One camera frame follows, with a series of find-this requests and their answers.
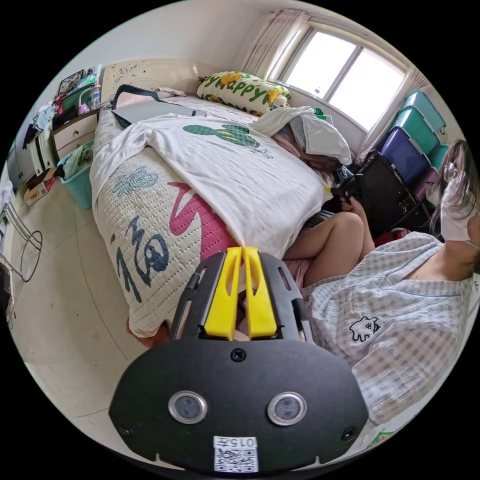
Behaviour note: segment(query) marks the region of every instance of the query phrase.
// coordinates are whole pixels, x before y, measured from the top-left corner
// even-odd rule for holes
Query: plaid pajama shirt
[[[302,291],[315,341],[351,366],[376,425],[418,402],[460,348],[473,280],[403,280],[441,245],[413,232]]]

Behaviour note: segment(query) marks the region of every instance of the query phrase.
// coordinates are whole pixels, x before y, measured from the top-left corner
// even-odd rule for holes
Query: water bottle
[[[91,110],[100,108],[100,85],[96,83],[91,89]]]

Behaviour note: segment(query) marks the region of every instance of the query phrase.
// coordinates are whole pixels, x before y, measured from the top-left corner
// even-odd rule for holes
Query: hand
[[[362,204],[352,196],[349,196],[348,200],[350,201],[350,204],[347,202],[345,198],[343,197],[340,198],[341,209],[344,212],[352,212],[354,214],[357,214],[361,219],[366,219],[367,214],[365,213],[365,210],[362,207]]]

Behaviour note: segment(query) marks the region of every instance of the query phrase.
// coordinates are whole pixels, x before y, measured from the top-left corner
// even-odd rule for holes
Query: teal storage bin
[[[437,134],[425,122],[422,114],[412,106],[398,112],[394,127],[405,130],[425,155],[429,155],[440,144]]]
[[[88,141],[85,144],[87,147],[92,148],[94,146],[94,141]],[[68,155],[64,156],[59,162],[58,165],[63,165],[70,157],[73,152],[70,152]],[[71,196],[78,203],[78,206],[83,210],[89,210],[92,208],[92,184],[90,183],[90,167],[76,173],[72,178],[68,180],[63,180],[60,178],[62,185],[65,185]]]
[[[413,107],[417,109],[430,124],[434,132],[440,132],[440,130],[445,128],[445,120],[438,113],[430,99],[422,91],[414,90],[405,99],[402,109],[407,107]]]
[[[440,167],[444,161],[445,155],[449,149],[448,145],[441,143],[437,145],[428,155],[428,159],[430,160],[431,166],[437,171],[440,171]]]

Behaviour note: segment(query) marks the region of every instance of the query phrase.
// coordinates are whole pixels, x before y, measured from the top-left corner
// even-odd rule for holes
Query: laptop
[[[121,106],[112,112],[117,117],[122,127],[128,127],[135,122],[152,119],[160,115],[176,114],[185,117],[206,117],[207,113],[201,110],[193,110],[182,105],[167,103],[166,101],[150,101],[134,105]]]

